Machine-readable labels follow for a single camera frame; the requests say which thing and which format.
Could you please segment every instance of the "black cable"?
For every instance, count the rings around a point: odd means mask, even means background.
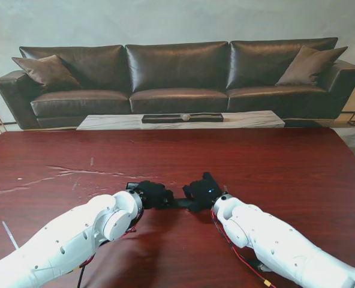
[[[215,219],[215,217],[214,217],[213,209],[211,209],[211,218],[212,218],[212,222],[214,223],[216,229],[219,231],[220,235],[221,235],[221,236],[224,238],[224,240],[227,242],[227,244],[228,244],[228,246],[231,248],[231,250],[233,250],[233,252],[234,252],[237,256],[239,256],[241,259],[243,259],[244,261],[247,262],[246,258],[244,258],[243,255],[241,255],[240,253],[237,253],[237,252],[236,252],[236,250],[234,249],[234,247],[233,247],[232,243],[230,242],[230,240],[228,239],[228,237],[227,237],[227,236],[225,235],[225,233],[220,229],[220,227],[219,227],[219,225],[218,225],[218,223],[217,223],[217,221],[216,221],[216,219]],[[249,264],[247,264],[247,263],[243,263],[243,264],[245,264],[249,269],[251,269],[251,270],[254,272],[255,275],[258,275],[258,276],[259,276],[259,280],[262,281],[265,285],[267,285],[267,284],[266,284],[266,279],[265,279],[263,276],[261,276],[254,268],[250,267]],[[269,287],[275,287],[275,288],[276,288],[276,286],[273,285],[271,282],[269,282],[269,285],[270,285]]]
[[[82,283],[82,278],[83,278],[83,274],[84,274],[84,269],[86,268],[87,265],[82,267],[82,270],[80,271],[80,276],[79,276],[79,282],[77,283],[77,288],[80,288],[80,285]]]
[[[144,209],[142,208],[142,210],[140,211],[138,217],[136,217],[135,219],[133,219],[133,221],[131,222],[128,230],[130,230],[130,228],[134,227],[138,222],[139,220],[141,219],[141,217],[143,216],[143,213],[144,213]],[[108,243],[110,241],[106,240],[104,241],[102,244],[100,244],[100,246],[103,246],[104,244]],[[79,276],[79,282],[77,283],[77,288],[80,288],[80,285],[82,283],[82,278],[83,278],[83,274],[84,274],[84,269],[86,268],[86,266],[89,264],[89,262],[83,266],[81,266],[81,271],[80,271],[80,276]]]

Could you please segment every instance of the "brown pillow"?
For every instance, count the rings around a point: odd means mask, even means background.
[[[12,57],[29,77],[41,84],[46,92],[78,90],[82,87],[56,55],[41,59]]]
[[[320,73],[332,66],[347,48],[318,51],[303,46],[276,86],[316,85]]]

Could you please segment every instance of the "black tray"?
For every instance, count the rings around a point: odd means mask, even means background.
[[[159,114],[144,115],[142,123],[223,122],[223,120],[221,113]]]

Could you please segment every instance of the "red wooden table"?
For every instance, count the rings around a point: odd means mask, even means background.
[[[211,172],[355,266],[355,156],[333,130],[12,132],[0,137],[0,259],[47,222],[127,182],[181,187]],[[251,255],[251,251],[242,250]],[[273,274],[277,287],[296,287]],[[76,287],[79,273],[45,287]],[[82,287],[264,287],[231,252],[209,211],[147,210],[136,233],[98,250]]]

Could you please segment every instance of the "leather couch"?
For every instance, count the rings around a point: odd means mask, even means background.
[[[83,90],[44,93],[24,71],[0,77],[22,129],[76,127],[88,115],[273,110],[285,122],[335,119],[355,87],[355,65],[337,61],[318,86],[275,86],[300,48],[337,38],[105,47],[21,47],[58,55]]]

